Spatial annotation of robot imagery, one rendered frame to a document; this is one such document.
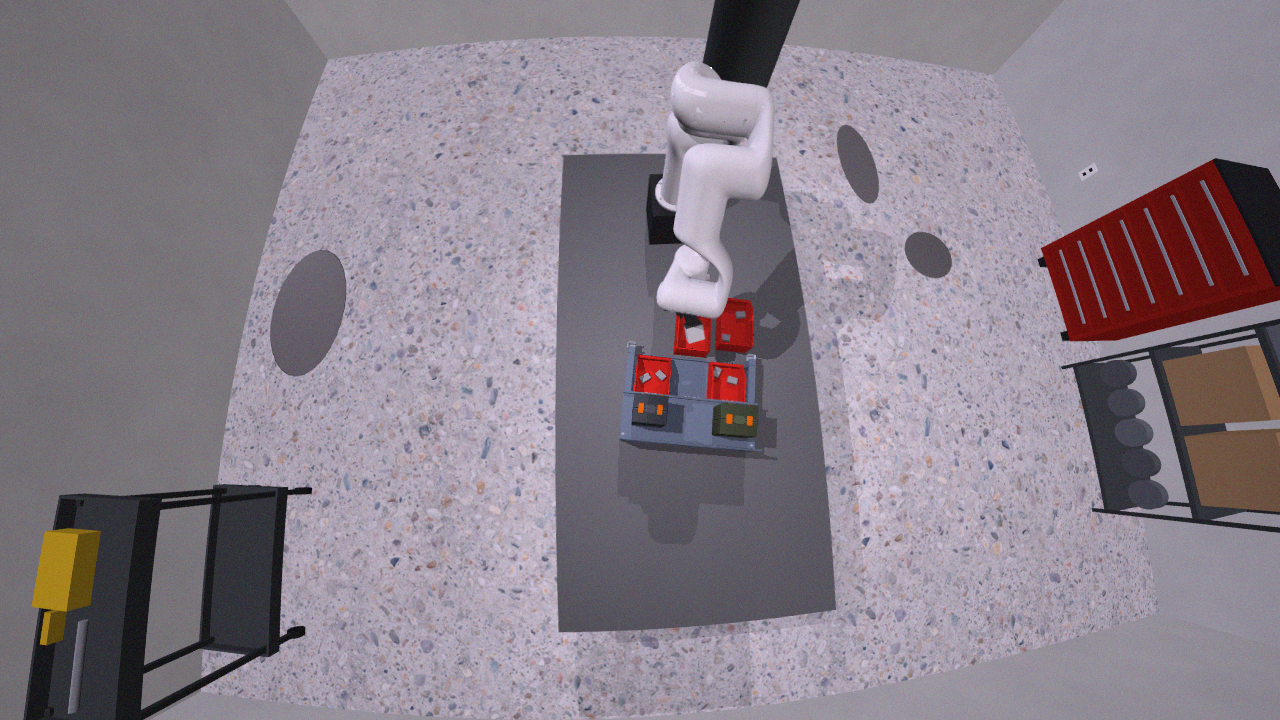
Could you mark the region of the red bin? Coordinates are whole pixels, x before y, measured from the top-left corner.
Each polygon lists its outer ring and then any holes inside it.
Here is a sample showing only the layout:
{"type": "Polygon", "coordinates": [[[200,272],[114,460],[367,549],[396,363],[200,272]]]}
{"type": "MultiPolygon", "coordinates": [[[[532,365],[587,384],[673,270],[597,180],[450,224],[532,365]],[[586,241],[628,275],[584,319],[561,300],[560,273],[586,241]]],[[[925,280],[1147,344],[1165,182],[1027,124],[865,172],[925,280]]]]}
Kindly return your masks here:
{"type": "Polygon", "coordinates": [[[753,348],[753,304],[750,300],[728,299],[724,311],[716,319],[716,350],[746,354],[753,348]],[[745,311],[745,318],[736,319],[736,311],[745,311]],[[730,342],[722,341],[722,333],[730,334],[730,342]]]}
{"type": "Polygon", "coordinates": [[[637,354],[637,365],[635,375],[634,391],[657,393],[657,395],[669,395],[669,375],[671,375],[671,357],[657,357],[637,354]],[[655,373],[660,369],[666,374],[666,379],[660,380],[655,373]],[[641,382],[640,375],[648,374],[652,379],[641,382]]]}
{"type": "Polygon", "coordinates": [[[712,361],[708,364],[707,398],[745,402],[745,396],[746,375],[742,365],[712,361]],[[714,377],[716,365],[722,369],[718,378],[714,377]],[[737,386],[726,383],[728,375],[739,378],[737,386]]]}
{"type": "Polygon", "coordinates": [[[685,322],[684,318],[680,319],[676,315],[675,355],[685,355],[685,356],[694,356],[694,357],[707,357],[707,354],[710,352],[710,319],[712,318],[698,316],[698,319],[700,319],[703,322],[705,340],[701,340],[701,341],[698,341],[698,342],[694,342],[694,343],[689,345],[689,342],[686,340],[685,329],[684,329],[684,323],[686,323],[686,322],[685,322]]]}

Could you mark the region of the dark green tool case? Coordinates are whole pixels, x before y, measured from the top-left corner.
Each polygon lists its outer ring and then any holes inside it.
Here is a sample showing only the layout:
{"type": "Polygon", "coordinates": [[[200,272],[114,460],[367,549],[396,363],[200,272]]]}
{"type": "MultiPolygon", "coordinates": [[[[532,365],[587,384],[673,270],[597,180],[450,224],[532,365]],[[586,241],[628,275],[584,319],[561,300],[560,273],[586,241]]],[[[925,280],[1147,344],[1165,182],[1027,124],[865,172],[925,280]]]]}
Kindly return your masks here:
{"type": "Polygon", "coordinates": [[[756,437],[758,406],[719,404],[713,407],[712,436],[756,437]]]}

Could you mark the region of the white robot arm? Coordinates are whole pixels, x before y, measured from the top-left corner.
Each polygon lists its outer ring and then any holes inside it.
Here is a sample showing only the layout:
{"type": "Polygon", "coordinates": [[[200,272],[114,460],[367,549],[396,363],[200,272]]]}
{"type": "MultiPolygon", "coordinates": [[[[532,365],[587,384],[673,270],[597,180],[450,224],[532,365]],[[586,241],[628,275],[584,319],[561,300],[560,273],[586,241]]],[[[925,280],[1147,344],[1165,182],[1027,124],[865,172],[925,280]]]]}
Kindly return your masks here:
{"type": "Polygon", "coordinates": [[[691,345],[705,340],[698,316],[721,316],[733,279],[721,241],[727,200],[755,201],[765,193],[774,97],[769,88],[724,81],[707,64],[689,61],[676,73],[669,99],[666,165],[655,195],[662,208],[676,211],[675,236],[685,245],[657,291],[657,304],[684,313],[691,345]],[[748,147],[739,146],[742,138],[748,147]],[[719,273],[717,283],[707,275],[709,263],[719,273]]]}

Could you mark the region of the dark grey tool case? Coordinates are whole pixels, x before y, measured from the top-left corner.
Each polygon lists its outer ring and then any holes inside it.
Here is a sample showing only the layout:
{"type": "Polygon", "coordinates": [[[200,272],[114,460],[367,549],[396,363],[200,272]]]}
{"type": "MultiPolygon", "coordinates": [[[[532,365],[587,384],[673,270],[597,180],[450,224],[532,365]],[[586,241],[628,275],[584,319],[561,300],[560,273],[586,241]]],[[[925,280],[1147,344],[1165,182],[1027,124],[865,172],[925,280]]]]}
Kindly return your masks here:
{"type": "Polygon", "coordinates": [[[663,395],[634,395],[632,421],[649,425],[666,425],[668,410],[668,396],[663,395]]]}

